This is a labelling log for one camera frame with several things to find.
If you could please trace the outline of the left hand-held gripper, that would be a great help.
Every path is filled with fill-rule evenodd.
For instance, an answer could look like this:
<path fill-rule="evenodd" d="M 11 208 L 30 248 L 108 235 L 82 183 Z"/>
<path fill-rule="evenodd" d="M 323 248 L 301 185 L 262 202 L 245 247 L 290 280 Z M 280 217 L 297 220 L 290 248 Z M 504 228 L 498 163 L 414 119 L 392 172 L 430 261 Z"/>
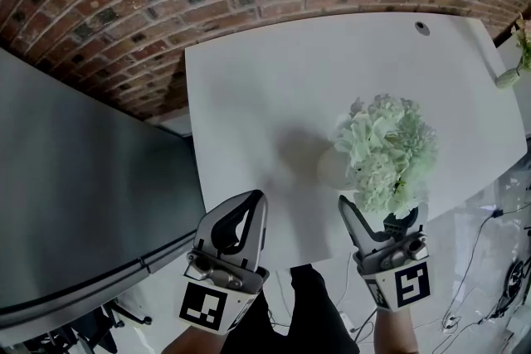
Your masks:
<path fill-rule="evenodd" d="M 258 268 L 267 214 L 265 194 L 252 190 L 225 200 L 201 219 L 178 289 L 179 319 L 217 335 L 236 328 L 270 276 Z M 247 262 L 249 270 L 227 262 Z"/>

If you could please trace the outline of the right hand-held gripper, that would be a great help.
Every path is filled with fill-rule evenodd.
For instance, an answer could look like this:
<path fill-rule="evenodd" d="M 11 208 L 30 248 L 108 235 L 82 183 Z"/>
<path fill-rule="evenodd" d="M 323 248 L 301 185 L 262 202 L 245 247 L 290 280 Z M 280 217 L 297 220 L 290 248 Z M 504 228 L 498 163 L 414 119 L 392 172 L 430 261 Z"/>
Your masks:
<path fill-rule="evenodd" d="M 358 272 L 377 308 L 402 310 L 431 296 L 430 260 L 424 232 L 426 214 L 419 207 L 407 217 L 387 218 L 384 231 L 374 231 L 346 196 L 339 196 L 339 212 L 353 244 Z"/>

